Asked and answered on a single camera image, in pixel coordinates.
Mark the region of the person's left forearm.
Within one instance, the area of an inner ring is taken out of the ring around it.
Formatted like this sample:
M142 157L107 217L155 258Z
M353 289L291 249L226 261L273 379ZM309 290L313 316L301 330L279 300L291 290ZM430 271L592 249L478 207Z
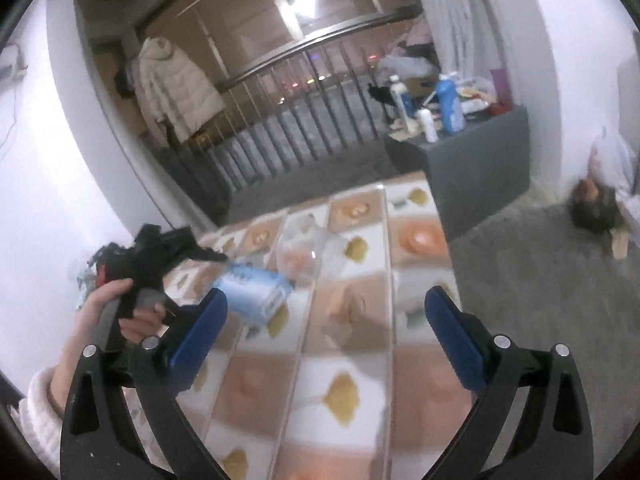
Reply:
M60 449L64 410L82 350L91 332L81 328L66 340L60 360L34 375L18 404L17 425L27 444L54 475L61 478Z

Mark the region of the person's left hand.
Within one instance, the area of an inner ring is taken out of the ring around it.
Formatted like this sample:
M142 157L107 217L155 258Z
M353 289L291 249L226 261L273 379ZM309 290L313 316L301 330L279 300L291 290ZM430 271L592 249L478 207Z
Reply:
M84 344L88 344L89 337L96 329L99 318L107 304L134 287L131 278L106 283L92 292L80 308L76 318L75 332L79 334ZM120 333L126 340L138 344L146 337L154 336L163 326L166 309L157 302L153 307L142 307L134 310L131 318L120 318L118 326Z

